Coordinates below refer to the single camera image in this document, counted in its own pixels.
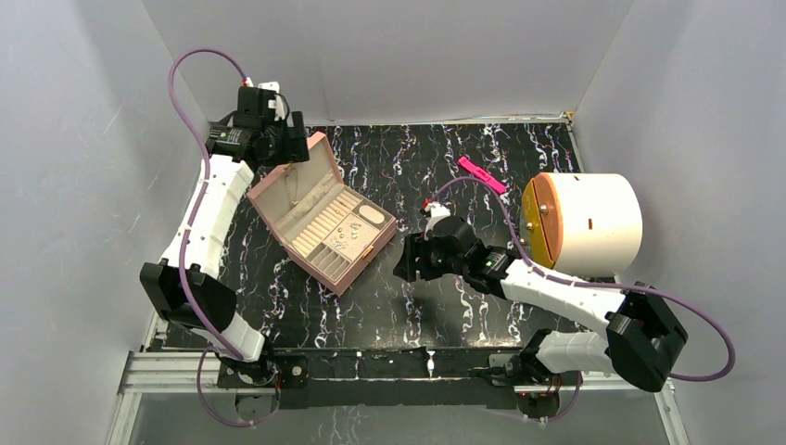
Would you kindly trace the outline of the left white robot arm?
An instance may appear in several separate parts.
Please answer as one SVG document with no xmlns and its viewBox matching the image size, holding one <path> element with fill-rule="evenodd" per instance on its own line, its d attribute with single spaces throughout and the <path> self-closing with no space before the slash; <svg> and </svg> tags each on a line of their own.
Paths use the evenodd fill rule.
<svg viewBox="0 0 786 445">
<path fill-rule="evenodd" d="M 237 295 L 219 280 L 230 224 L 256 170 L 309 159 L 303 115 L 277 82 L 238 89 L 236 109 L 209 125 L 194 194 L 159 260 L 140 282 L 158 316 L 205 338 L 241 380 L 270 384 L 277 372 L 270 340 L 237 311 Z"/>
</svg>

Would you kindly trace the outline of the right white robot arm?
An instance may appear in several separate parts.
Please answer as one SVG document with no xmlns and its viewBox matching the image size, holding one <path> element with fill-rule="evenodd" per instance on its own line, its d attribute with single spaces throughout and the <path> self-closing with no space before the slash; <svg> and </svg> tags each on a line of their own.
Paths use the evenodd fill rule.
<svg viewBox="0 0 786 445">
<path fill-rule="evenodd" d="M 537 331 L 508 361 L 492 360 L 475 375 L 498 386 L 544 384 L 569 372 L 616 374 L 648 391 L 662 389 L 689 338 L 650 288 L 600 288 L 563 273 L 543 273 L 511 249 L 487 246 L 462 218 L 407 235 L 394 275 L 406 282 L 455 274 L 472 289 L 553 312 L 583 331 Z"/>
</svg>

